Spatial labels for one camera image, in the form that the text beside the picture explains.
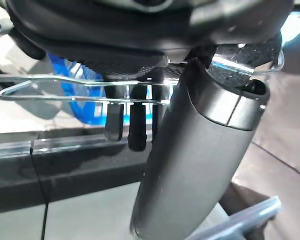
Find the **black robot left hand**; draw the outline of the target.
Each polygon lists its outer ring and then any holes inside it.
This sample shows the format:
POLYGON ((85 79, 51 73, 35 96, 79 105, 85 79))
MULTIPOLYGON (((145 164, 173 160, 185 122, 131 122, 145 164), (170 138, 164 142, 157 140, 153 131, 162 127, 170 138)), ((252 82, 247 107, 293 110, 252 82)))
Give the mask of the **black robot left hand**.
POLYGON ((217 54, 255 68, 281 49, 291 0, 9 0, 38 47, 105 76, 183 66, 154 139, 130 228, 142 240, 183 240, 226 191, 270 90, 217 54))

